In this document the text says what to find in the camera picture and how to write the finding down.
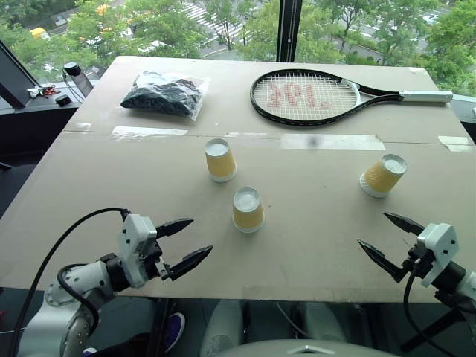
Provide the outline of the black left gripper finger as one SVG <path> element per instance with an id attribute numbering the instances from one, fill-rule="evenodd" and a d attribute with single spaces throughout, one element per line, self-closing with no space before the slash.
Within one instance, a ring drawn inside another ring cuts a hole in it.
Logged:
<path id="1" fill-rule="evenodd" d="M 170 268 L 170 279 L 175 281 L 193 270 L 200 264 L 213 250 L 213 245 L 208 245 L 206 247 L 197 249 L 187 256 L 185 256 L 181 262 L 175 264 Z"/>
<path id="2" fill-rule="evenodd" d="M 179 231 L 182 231 L 193 222 L 194 220 L 191 218 L 180 218 L 166 222 L 155 228 L 157 233 L 156 238 L 160 239 L 162 237 L 170 237 Z"/>

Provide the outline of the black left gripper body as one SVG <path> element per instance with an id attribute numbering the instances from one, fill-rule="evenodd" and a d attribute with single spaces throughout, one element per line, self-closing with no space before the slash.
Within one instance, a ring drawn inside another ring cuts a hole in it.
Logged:
<path id="1" fill-rule="evenodd" d="M 148 242 L 142 249 L 142 263 L 148 280 L 160 277 L 162 280 L 173 280 L 170 265 L 162 260 L 162 250 L 156 240 Z"/>

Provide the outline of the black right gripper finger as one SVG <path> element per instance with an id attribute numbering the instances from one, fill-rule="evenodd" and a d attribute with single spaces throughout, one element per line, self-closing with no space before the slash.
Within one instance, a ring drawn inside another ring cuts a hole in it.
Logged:
<path id="1" fill-rule="evenodd" d="M 419 236 L 424 230 L 425 227 L 412 219 L 406 217 L 406 216 L 401 216 L 396 213 L 391 213 L 391 212 L 384 212 L 384 215 L 397 227 L 402 229 L 403 231 L 407 233 L 414 234 L 416 236 Z"/>
<path id="2" fill-rule="evenodd" d="M 400 283 L 402 278 L 405 276 L 404 271 L 393 264 L 391 261 L 387 260 L 385 255 L 373 245 L 361 240 L 357 239 L 359 245 L 367 254 L 367 256 L 380 268 L 386 271 L 394 281 Z"/>

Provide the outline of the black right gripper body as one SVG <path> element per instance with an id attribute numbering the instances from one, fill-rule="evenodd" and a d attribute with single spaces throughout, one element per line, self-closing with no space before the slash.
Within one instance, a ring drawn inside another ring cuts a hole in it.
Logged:
<path id="1" fill-rule="evenodd" d="M 424 278 L 432 268 L 432 251 L 423 245 L 415 244 L 409 251 L 408 257 L 402 263 L 403 275 L 416 272 L 416 276 Z"/>

